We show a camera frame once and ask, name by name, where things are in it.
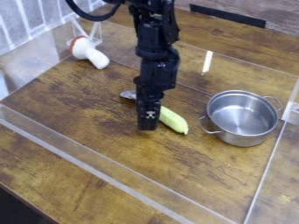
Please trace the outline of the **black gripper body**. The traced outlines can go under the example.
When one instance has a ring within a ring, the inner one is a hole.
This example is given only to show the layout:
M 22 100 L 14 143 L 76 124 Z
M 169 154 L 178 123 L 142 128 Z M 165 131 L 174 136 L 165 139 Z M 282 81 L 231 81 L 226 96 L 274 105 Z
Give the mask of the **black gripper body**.
M 181 55 L 175 49 L 165 53 L 150 53 L 137 50 L 142 58 L 141 74 L 135 77 L 137 99 L 139 103 L 159 102 L 165 91 L 175 88 Z

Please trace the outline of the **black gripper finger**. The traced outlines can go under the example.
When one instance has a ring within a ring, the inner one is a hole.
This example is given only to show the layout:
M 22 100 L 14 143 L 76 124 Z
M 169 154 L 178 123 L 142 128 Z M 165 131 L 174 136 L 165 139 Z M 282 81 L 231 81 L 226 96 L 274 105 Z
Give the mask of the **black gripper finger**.
M 137 102 L 138 128 L 141 130 L 157 130 L 161 116 L 162 103 L 159 101 Z
M 134 78 L 134 83 L 135 83 L 135 100 L 137 100 L 137 110 L 142 111 L 142 96 L 141 96 L 141 78 L 137 76 Z

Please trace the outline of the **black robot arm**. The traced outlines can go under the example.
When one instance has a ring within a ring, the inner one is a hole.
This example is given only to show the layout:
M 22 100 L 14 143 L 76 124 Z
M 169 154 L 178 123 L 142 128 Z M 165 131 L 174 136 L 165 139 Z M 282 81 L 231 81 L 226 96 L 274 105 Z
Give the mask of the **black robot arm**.
M 162 114 L 165 91 L 174 89 L 181 54 L 174 48 L 181 28 L 174 0 L 104 0 L 115 9 L 126 4 L 134 18 L 138 43 L 135 54 L 142 59 L 135 77 L 138 128 L 155 130 Z

